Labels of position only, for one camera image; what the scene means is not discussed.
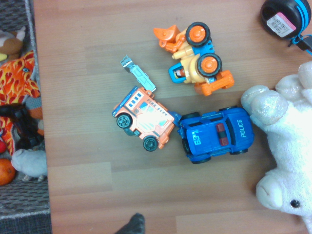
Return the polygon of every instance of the white plush toy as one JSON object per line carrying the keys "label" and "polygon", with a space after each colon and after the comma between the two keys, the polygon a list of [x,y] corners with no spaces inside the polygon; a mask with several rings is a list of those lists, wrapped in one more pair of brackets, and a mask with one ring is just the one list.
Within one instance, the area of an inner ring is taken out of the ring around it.
{"label": "white plush toy", "polygon": [[256,196],[270,209],[302,216],[312,234],[312,62],[275,87],[248,89],[241,103],[268,135],[277,167],[259,181]]}
{"label": "white plush toy", "polygon": [[11,163],[15,170],[26,175],[23,181],[29,181],[32,177],[43,181],[47,176],[47,160],[43,150],[17,150],[12,155]]}

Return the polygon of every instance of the orange toy bulldozer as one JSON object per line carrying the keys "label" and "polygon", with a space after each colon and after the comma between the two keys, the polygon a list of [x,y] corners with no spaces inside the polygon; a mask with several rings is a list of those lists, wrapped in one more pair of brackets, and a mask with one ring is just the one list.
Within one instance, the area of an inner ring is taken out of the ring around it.
{"label": "orange toy bulldozer", "polygon": [[182,32],[176,25],[155,28],[154,34],[161,48],[172,53],[173,59],[180,59],[168,71],[174,83],[195,83],[195,91],[205,96],[234,85],[231,72],[222,72],[222,61],[215,54],[206,24],[195,22]]}

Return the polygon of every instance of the toy orange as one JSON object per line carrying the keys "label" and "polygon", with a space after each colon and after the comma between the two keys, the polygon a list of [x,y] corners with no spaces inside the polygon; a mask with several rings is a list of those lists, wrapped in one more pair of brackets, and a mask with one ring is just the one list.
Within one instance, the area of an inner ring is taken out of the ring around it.
{"label": "toy orange", "polygon": [[0,158],[0,186],[10,183],[15,176],[15,169],[10,160]]}

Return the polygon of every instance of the blue police car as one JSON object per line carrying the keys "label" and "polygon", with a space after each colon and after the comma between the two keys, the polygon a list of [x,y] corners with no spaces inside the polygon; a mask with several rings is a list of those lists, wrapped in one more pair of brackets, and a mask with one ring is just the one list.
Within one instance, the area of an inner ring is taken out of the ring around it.
{"label": "blue police car", "polygon": [[254,132],[248,113],[233,106],[209,112],[182,116],[179,134],[183,148],[193,164],[207,162],[211,156],[238,155],[248,152]]}

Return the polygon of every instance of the orange toy truck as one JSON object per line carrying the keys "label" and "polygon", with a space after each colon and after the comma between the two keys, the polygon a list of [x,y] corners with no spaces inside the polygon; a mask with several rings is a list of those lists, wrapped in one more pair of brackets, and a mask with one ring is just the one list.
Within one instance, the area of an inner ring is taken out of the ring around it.
{"label": "orange toy truck", "polygon": [[222,61],[215,54],[206,24],[195,22],[182,32],[176,25],[155,28],[154,34],[161,48],[171,52],[173,59],[180,59],[168,71],[174,83],[195,83],[195,91],[205,96],[234,85],[231,72],[222,72]]}
{"label": "orange toy truck", "polygon": [[152,91],[135,86],[112,112],[117,125],[128,135],[141,138],[147,151],[162,149],[175,126],[175,117],[153,98]]}

